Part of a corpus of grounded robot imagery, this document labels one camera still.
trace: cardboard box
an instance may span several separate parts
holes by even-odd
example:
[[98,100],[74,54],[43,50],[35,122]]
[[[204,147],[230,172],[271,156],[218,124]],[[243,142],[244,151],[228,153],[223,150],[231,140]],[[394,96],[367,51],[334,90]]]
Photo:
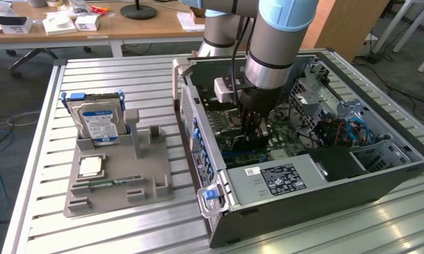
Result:
[[34,21],[28,17],[0,17],[4,33],[30,33]]
[[79,16],[76,20],[76,28],[79,31],[98,31],[99,30],[99,16],[87,15]]
[[206,25],[206,9],[191,7],[190,14],[196,25]]

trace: power supply label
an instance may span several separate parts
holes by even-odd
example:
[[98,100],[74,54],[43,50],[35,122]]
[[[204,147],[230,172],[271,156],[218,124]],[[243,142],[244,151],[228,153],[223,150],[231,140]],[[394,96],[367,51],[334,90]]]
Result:
[[112,123],[114,112],[111,110],[84,112],[83,118],[87,123],[91,138],[99,142],[118,139],[116,124]]
[[260,172],[275,196],[307,188],[294,164],[262,169]]

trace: barcode sticker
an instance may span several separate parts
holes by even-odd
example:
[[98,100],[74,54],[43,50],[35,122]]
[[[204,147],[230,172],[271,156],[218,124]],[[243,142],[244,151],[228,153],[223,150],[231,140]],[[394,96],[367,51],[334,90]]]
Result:
[[252,176],[252,175],[260,174],[260,168],[259,168],[259,167],[255,167],[255,168],[247,168],[247,169],[246,169],[246,171],[247,171],[247,175],[248,175],[248,176]]

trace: floor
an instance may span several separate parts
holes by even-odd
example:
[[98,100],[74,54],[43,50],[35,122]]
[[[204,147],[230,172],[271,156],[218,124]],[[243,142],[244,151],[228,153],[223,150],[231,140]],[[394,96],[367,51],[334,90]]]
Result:
[[[391,20],[392,19],[382,19],[379,21],[378,26],[374,29],[376,36],[382,35]],[[396,32],[399,32],[402,29],[403,27],[399,26],[391,39],[395,38]],[[147,55],[190,53],[192,49],[199,48],[199,45],[199,42],[158,43],[151,47]],[[143,54],[148,48],[148,44],[143,44],[138,47],[128,47],[124,56],[136,56],[138,54]],[[110,47],[96,46],[92,47],[92,51],[92,53],[86,53],[80,47],[54,50],[60,58],[67,59],[102,58],[112,56]],[[23,56],[27,52],[28,50],[18,50],[19,56]],[[395,54],[390,50],[387,52],[392,55],[395,61],[387,62],[383,60],[380,63],[371,66],[378,71],[382,78],[387,81],[388,86],[392,86],[406,93],[414,94],[415,96],[424,99],[424,74],[419,73],[416,70],[424,61],[424,32],[416,32],[400,53]],[[11,116],[40,109],[52,71],[52,59],[47,55],[40,55],[32,59],[28,64],[22,66],[19,71],[23,73],[23,79],[15,80],[11,78],[7,71],[8,66],[15,60],[16,58],[6,55],[6,52],[0,50],[0,116]],[[362,59],[356,59],[356,61],[359,63],[364,62]],[[367,75],[375,84],[386,89],[383,81],[379,80],[374,71],[368,67],[358,66],[358,69],[364,75]],[[391,96],[412,113],[411,100],[400,93],[392,93]],[[424,118],[423,103],[418,102],[416,112],[420,117]],[[35,118],[35,115],[30,116],[23,119],[22,122],[31,122],[35,120]],[[8,127],[10,126],[3,126],[0,130],[8,130]],[[7,215],[2,218],[3,224],[0,224],[0,251],[8,229],[7,220],[11,219],[22,175],[26,169],[35,128],[36,125],[15,127],[12,145],[3,153],[0,153],[0,173],[3,175],[10,196],[10,209]],[[0,212],[3,209],[3,202],[3,193],[0,191]]]

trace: wooden desk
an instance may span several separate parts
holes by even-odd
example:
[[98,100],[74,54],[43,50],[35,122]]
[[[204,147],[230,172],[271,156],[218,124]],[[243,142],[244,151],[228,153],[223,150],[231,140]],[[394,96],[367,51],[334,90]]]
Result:
[[[138,21],[120,14],[120,8],[131,3],[103,2],[94,3],[100,7],[112,9],[115,16],[100,17],[98,31],[79,31],[75,33],[46,35],[43,23],[34,24],[28,34],[4,34],[0,31],[0,49],[32,49],[78,46],[110,45],[114,57],[123,57],[120,46],[126,43],[158,43],[202,41],[203,32],[188,33],[183,30],[178,20],[176,10],[154,6],[159,14],[151,20]],[[179,9],[188,7],[182,3],[164,3]],[[32,8],[28,3],[14,2],[14,10],[20,16],[43,20],[47,12],[55,12],[55,7]]]

